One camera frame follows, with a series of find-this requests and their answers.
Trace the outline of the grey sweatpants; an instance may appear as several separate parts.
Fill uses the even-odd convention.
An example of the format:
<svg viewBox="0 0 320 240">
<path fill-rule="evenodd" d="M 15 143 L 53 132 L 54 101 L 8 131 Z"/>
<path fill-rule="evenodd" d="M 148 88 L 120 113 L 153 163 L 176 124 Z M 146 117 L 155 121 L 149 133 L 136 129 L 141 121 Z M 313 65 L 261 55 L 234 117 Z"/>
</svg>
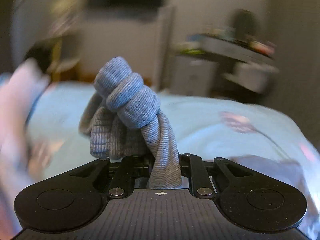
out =
<svg viewBox="0 0 320 240">
<path fill-rule="evenodd" d="M 80 133 L 90 139 L 90 154 L 119 160 L 149 150 L 155 163 L 148 187 L 180 187 L 176 139 L 157 94 L 122 57 L 111 59 L 99 70 L 94 88 L 79 123 Z"/>
</svg>

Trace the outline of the white low cabinet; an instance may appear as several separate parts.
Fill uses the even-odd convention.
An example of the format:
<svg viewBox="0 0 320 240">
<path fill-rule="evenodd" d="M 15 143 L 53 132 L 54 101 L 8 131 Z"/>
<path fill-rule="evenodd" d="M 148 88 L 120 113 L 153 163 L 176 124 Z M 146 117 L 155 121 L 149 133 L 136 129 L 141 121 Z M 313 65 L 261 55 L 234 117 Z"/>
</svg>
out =
<svg viewBox="0 0 320 240">
<path fill-rule="evenodd" d="M 172 63 L 170 93 L 209 97 L 218 63 L 187 55 L 177 55 Z"/>
</svg>

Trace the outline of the round black mirror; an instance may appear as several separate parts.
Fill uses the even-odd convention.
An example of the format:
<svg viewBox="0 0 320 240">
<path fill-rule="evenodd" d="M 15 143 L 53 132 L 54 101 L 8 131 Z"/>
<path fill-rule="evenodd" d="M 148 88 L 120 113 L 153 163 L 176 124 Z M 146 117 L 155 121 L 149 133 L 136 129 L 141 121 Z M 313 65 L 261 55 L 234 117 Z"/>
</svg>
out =
<svg viewBox="0 0 320 240">
<path fill-rule="evenodd" d="M 237 9 L 231 19 L 231 27 L 234 29 L 234 38 L 244 41 L 248 37 L 257 35 L 259 31 L 259 21 L 256 15 L 247 10 Z"/>
</svg>

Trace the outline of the yellow legged side table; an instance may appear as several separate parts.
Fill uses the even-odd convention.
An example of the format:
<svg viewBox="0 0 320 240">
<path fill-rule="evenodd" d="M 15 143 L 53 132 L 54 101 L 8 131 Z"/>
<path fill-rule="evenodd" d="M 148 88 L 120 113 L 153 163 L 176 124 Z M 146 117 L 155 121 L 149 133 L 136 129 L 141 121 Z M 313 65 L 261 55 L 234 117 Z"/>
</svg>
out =
<svg viewBox="0 0 320 240">
<path fill-rule="evenodd" d="M 53 82 L 79 79 L 79 35 L 75 33 L 56 36 L 48 40 L 51 45 L 50 67 L 47 73 Z"/>
</svg>

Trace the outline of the white dressing table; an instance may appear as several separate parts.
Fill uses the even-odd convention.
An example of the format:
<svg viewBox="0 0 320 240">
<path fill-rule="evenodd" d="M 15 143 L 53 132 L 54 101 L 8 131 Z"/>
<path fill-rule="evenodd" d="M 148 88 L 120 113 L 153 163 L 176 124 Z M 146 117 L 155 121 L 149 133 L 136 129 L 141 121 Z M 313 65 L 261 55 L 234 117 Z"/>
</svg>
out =
<svg viewBox="0 0 320 240">
<path fill-rule="evenodd" d="M 232 72 L 224 77 L 255 93 L 264 94 L 272 77 L 278 73 L 272 58 L 234 42 L 202 35 L 200 47 L 205 52 L 235 60 Z"/>
</svg>

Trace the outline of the light blue mushroom duvet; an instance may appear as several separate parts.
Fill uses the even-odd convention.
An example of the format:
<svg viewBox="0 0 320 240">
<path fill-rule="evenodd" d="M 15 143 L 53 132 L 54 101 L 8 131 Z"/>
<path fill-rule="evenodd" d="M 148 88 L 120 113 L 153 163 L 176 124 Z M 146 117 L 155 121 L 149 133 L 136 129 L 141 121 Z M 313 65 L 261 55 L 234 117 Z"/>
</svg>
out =
<svg viewBox="0 0 320 240">
<path fill-rule="evenodd" d="M 29 122 L 33 140 L 46 140 L 53 151 L 44 172 L 49 178 L 92 161 L 89 139 L 79 121 L 94 87 L 62 82 L 44 93 Z M 243 103 L 159 93 L 180 153 L 205 161 L 223 157 L 297 187 L 308 202 L 300 229 L 319 239 L 319 152 L 287 115 Z"/>
</svg>

